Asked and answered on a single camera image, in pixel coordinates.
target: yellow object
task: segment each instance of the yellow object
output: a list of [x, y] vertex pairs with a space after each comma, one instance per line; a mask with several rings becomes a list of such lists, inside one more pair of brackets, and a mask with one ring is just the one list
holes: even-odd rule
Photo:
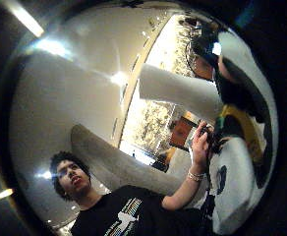
[[233, 105], [224, 105], [220, 117], [233, 116], [241, 124], [244, 131], [244, 139], [247, 144], [250, 156], [255, 165], [261, 166], [263, 163], [262, 151], [260, 148], [260, 143], [258, 139], [258, 134], [256, 133], [255, 127], [252, 123], [250, 116]]

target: t-shirt graphic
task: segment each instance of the t-shirt graphic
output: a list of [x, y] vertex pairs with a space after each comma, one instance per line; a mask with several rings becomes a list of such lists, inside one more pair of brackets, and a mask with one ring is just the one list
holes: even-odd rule
[[136, 213], [141, 203], [142, 201], [139, 199], [129, 199], [118, 213], [118, 220], [106, 231], [105, 236], [131, 235], [132, 229], [139, 221], [140, 216], [136, 217]]

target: white pillar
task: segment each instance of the white pillar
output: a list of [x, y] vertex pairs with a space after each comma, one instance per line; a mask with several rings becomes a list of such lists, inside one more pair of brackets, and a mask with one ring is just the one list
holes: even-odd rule
[[140, 97], [183, 105], [209, 124], [214, 124], [223, 103], [215, 83], [184, 77], [143, 64]]

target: hand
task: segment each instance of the hand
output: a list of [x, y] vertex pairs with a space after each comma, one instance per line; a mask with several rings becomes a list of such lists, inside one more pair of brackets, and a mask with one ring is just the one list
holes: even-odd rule
[[192, 150], [193, 150], [193, 158], [192, 158], [192, 167], [195, 166], [198, 170], [205, 170], [206, 165], [206, 156], [208, 152], [209, 144], [206, 141], [208, 133], [205, 132], [201, 134], [201, 129], [206, 126], [204, 121], [201, 121], [199, 126], [196, 128], [194, 132]]

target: bracelet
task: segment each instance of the bracelet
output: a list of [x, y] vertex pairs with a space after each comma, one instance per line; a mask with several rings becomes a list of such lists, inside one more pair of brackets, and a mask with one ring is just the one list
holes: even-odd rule
[[190, 171], [188, 173], [188, 177], [196, 182], [200, 182], [203, 179], [203, 176], [205, 175], [205, 173], [203, 174], [199, 174], [199, 175], [195, 175], [192, 174]]

